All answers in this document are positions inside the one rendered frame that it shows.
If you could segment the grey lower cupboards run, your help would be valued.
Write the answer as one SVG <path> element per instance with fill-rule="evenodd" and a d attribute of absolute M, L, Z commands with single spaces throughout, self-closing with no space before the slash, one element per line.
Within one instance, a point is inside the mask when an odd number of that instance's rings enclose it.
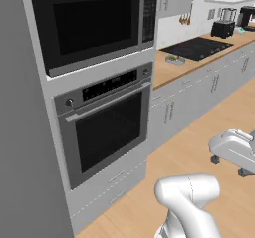
<path fill-rule="evenodd" d="M 255 76 L 255 41 L 170 82 L 153 93 L 149 152 Z"/>

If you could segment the grey fridge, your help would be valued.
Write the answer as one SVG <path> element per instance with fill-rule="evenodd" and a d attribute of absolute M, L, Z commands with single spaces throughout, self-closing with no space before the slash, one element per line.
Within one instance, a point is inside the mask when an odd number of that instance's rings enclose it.
<path fill-rule="evenodd" d="M 0 0 L 0 238 L 74 238 L 24 0 Z"/>

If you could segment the clear container with green food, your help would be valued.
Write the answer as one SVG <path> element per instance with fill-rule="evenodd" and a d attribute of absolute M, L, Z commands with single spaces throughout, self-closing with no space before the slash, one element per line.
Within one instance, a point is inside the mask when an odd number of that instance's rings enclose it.
<path fill-rule="evenodd" d="M 172 63 L 172 64 L 175 64 L 175 65 L 183 65 L 185 63 L 185 59 L 183 57 L 173 55 L 173 54 L 167 55 L 165 57 L 165 60 L 168 63 Z"/>

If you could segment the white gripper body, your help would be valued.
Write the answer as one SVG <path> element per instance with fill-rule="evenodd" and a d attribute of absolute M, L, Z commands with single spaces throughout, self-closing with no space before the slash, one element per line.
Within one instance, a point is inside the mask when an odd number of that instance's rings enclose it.
<path fill-rule="evenodd" d="M 255 130 L 246 133 L 229 129 L 214 136 L 208 146 L 216 159 L 223 158 L 243 169 L 255 170 Z"/>

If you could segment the pale grey tall cabinet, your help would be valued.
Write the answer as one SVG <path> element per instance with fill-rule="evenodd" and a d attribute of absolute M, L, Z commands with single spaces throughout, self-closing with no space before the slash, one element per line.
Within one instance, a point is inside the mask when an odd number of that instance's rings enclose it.
<path fill-rule="evenodd" d="M 148 48 L 140 52 L 136 52 L 134 54 L 118 57 L 110 61 L 98 63 L 96 65 L 72 71 L 65 75 L 51 78 L 46 75 L 43 64 L 42 51 L 39 43 L 39 35 L 37 32 L 35 15 L 32 7 L 32 0 L 23 0 L 23 3 L 25 7 L 25 14 L 28 21 L 28 28 L 32 40 L 33 51 L 35 54 L 36 67 L 39 73 L 42 92 L 45 99 L 45 105 L 50 123 L 52 139 L 54 143 L 56 156 L 58 159 L 59 170 L 61 173 L 61 179 L 67 202 L 67 193 L 70 190 L 73 190 L 73 188 L 71 187 L 69 181 L 68 169 L 64 157 L 64 149 L 61 141 L 61 134 L 59 130 L 59 123 L 57 120 L 54 97 L 67 91 L 73 90 L 75 88 L 95 83 L 107 77 L 112 77 L 118 73 L 125 72 L 130 68 L 143 65 L 147 62 L 152 63 L 155 60 L 155 48 Z M 124 176 L 112 186 L 117 185 L 125 178 L 133 175 L 140 177 L 141 180 L 145 178 L 146 159 L 148 156 L 147 143 L 143 142 L 137 147 L 129 150 L 126 154 L 134 155 L 137 158 L 141 158 L 142 156 L 144 156 L 145 161 L 140 166 L 137 166 L 135 170 L 132 170 L 127 176 Z"/>

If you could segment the pale grey drawer front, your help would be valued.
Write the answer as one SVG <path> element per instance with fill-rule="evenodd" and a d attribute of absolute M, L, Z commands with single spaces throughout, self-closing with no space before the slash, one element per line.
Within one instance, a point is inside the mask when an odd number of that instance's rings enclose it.
<path fill-rule="evenodd" d="M 72 227 L 74 235 L 78 235 L 88 225 L 95 221 L 99 216 L 105 213 L 114 204 L 109 204 L 109 201 L 117 196 L 122 191 L 127 194 L 131 189 L 141 182 L 138 176 L 130 176 L 115 186 L 111 186 L 102 195 L 96 197 L 91 202 L 87 203 L 79 213 L 76 213 L 72 218 Z"/>
<path fill-rule="evenodd" d="M 67 203 L 70 216 L 73 217 L 87 203 L 91 202 L 97 196 L 102 194 L 107 188 L 114 185 L 121 178 L 127 176 L 132 170 L 135 170 L 135 168 L 140 166 L 144 161 L 144 156 L 137 158 L 134 155 L 126 154 L 79 185 L 77 188 L 70 190 L 67 193 Z M 125 171 L 123 175 L 113 182 L 108 183 L 108 180 L 123 170 Z"/>

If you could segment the grey built-in oven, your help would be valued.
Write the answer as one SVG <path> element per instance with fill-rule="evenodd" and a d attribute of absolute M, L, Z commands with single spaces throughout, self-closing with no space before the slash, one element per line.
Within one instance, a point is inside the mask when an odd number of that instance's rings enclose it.
<path fill-rule="evenodd" d="M 72 188 L 90 179 L 146 140 L 150 88 L 75 121 L 81 114 L 150 82 L 153 63 L 54 97 L 61 141 Z M 72 107 L 66 100 L 73 99 Z"/>

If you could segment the black toaster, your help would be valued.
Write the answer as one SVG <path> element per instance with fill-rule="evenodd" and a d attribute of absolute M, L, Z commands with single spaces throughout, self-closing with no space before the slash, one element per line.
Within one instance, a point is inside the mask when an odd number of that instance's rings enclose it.
<path fill-rule="evenodd" d="M 235 23 L 232 21 L 216 21 L 211 29 L 212 37 L 226 39 L 233 35 Z"/>

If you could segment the hanging wooden tools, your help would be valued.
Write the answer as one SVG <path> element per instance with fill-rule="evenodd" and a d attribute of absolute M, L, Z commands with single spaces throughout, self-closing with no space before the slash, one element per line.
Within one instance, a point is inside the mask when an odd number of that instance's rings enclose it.
<path fill-rule="evenodd" d="M 188 17 L 189 17 L 189 15 L 190 15 L 191 10 L 192 10 L 193 1 L 194 1 L 194 0 L 191 0 L 191 6 L 190 6 L 189 12 L 186 13 L 186 14 L 184 14 L 184 15 L 181 15 L 181 17 L 179 18 L 179 23 L 180 23 L 181 25 L 184 25 L 184 24 L 187 23 Z"/>

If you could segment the glass blender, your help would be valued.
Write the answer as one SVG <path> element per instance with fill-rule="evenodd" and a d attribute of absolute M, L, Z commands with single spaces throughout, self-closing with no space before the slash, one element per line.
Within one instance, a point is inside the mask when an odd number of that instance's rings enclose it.
<path fill-rule="evenodd" d="M 237 10 L 234 8 L 223 8 L 220 14 L 220 20 L 223 22 L 234 22 Z"/>

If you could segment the black coffee machine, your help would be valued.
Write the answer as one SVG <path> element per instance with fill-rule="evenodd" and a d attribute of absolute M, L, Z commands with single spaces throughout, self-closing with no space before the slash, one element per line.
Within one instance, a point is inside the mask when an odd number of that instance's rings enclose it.
<path fill-rule="evenodd" d="M 252 15 L 255 15 L 255 7 L 253 6 L 244 6 L 240 10 L 241 22 L 240 26 L 245 31 L 255 31 L 255 27 L 249 26 L 249 20 Z"/>

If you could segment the black and grey microwave oven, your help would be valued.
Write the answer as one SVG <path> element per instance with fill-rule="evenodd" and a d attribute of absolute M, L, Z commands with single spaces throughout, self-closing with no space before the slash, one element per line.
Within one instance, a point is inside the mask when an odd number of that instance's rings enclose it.
<path fill-rule="evenodd" d="M 32 0 L 46 73 L 57 77 L 154 45 L 157 0 Z"/>

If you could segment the black hob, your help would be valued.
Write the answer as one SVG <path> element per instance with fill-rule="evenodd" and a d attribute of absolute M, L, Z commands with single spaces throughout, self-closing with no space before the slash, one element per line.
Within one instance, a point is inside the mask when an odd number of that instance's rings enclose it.
<path fill-rule="evenodd" d="M 163 48 L 162 51 L 164 53 L 177 55 L 193 61 L 200 61 L 229 47 L 232 47 L 232 44 L 196 37 L 191 40 Z"/>

